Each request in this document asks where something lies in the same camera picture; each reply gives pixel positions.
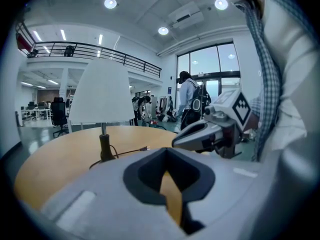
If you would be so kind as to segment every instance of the glass window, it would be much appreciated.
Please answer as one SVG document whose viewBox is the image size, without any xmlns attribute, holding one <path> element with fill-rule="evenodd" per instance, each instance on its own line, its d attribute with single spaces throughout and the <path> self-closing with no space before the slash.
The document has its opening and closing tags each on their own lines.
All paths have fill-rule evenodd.
<svg viewBox="0 0 320 240">
<path fill-rule="evenodd" d="M 178 72 L 176 78 L 179 78 L 179 74 L 182 71 L 189 72 L 189 54 L 178 57 Z"/>
<path fill-rule="evenodd" d="M 192 76 L 220 71 L 216 46 L 194 51 L 190 56 Z"/>
<path fill-rule="evenodd" d="M 239 63 L 233 43 L 218 46 L 221 71 L 239 71 Z"/>
<path fill-rule="evenodd" d="M 222 78 L 221 83 L 222 83 L 221 93 L 241 88 L 239 77 Z"/>
</svg>

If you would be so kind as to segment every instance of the checkered shirt sleeve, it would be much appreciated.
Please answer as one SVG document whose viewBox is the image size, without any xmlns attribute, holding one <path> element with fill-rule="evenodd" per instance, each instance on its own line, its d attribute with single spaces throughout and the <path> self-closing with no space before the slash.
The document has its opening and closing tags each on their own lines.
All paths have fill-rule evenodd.
<svg viewBox="0 0 320 240">
<path fill-rule="evenodd" d="M 295 0 L 273 0 L 280 5 L 289 15 L 296 19 L 311 38 L 318 44 L 319 37 L 308 18 L 298 6 Z M 261 22 L 261 14 L 253 0 L 241 0 L 235 3 L 245 13 L 247 26 L 252 35 L 255 48 L 261 64 L 262 91 L 259 97 L 251 101 L 253 113 L 259 117 L 261 123 L 257 131 L 252 161 L 260 159 L 264 144 L 276 123 L 280 95 L 282 93 L 282 76 L 264 42 L 264 29 Z"/>
</svg>

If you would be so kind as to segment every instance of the desk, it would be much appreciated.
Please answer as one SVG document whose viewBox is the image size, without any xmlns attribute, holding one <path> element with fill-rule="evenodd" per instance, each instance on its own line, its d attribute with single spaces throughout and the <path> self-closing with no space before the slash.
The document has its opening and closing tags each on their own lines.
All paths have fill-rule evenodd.
<svg viewBox="0 0 320 240">
<path fill-rule="evenodd" d="M 22 109 L 21 112 L 35 112 L 35 117 L 38 118 L 38 112 L 45 112 L 46 113 L 46 119 L 49 120 L 49 117 L 51 117 L 51 109 Z"/>
<path fill-rule="evenodd" d="M 171 147 L 175 133 L 142 126 L 108 126 L 110 144 L 118 153 Z M 76 131 L 56 138 L 40 147 L 20 168 L 14 183 L 14 192 L 20 200 L 40 210 L 58 190 L 73 182 L 100 159 L 101 128 Z M 167 198 L 169 214 L 180 224 L 182 196 L 172 178 L 166 173 L 160 192 Z"/>
</svg>

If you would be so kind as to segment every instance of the white lamp shade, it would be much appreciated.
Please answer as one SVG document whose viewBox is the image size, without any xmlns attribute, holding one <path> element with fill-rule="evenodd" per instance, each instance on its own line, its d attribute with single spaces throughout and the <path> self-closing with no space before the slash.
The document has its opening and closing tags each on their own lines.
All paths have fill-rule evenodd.
<svg viewBox="0 0 320 240">
<path fill-rule="evenodd" d="M 111 59 L 91 61 L 76 88 L 70 121 L 115 123 L 134 117 L 127 68 Z"/>
</svg>

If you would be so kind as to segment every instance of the person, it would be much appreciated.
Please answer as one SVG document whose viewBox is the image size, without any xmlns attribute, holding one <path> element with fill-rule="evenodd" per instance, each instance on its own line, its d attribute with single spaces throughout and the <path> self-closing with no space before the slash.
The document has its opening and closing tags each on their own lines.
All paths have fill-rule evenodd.
<svg viewBox="0 0 320 240">
<path fill-rule="evenodd" d="M 251 160 L 263 162 L 271 151 L 305 137 L 306 126 L 319 131 L 312 124 L 318 101 L 298 95 L 308 97 L 308 87 L 314 86 L 320 42 L 296 0 L 240 0 L 234 5 L 245 15 L 261 64 L 261 93 L 251 101 L 245 130 L 257 129 Z M 313 118 L 304 114 L 302 119 L 305 107 L 313 110 Z"/>
<path fill-rule="evenodd" d="M 177 112 L 177 118 L 182 116 L 180 129 L 183 130 L 188 125 L 198 121 L 201 117 L 200 113 L 195 112 L 190 107 L 194 92 L 199 85 L 187 71 L 182 71 L 179 74 L 179 78 L 181 87 L 179 90 L 180 106 Z"/>
<path fill-rule="evenodd" d="M 146 117 L 142 116 L 142 107 L 145 106 L 146 104 L 150 103 L 151 104 L 151 98 L 150 96 L 144 96 L 144 97 L 137 97 L 132 99 L 132 106 L 133 106 L 133 111 L 134 111 L 134 125 L 138 126 L 138 117 L 142 118 L 142 121 L 145 122 L 146 117 L 152 119 L 151 115 L 149 114 L 147 108 L 145 108 L 145 115 Z"/>
<path fill-rule="evenodd" d="M 170 110 L 174 109 L 174 102 L 172 101 L 172 97 L 171 96 L 169 96 L 168 107 L 169 107 Z"/>
<path fill-rule="evenodd" d="M 71 45 L 68 45 L 64 51 L 64 57 L 73 57 L 75 52 L 75 48 Z"/>
</svg>

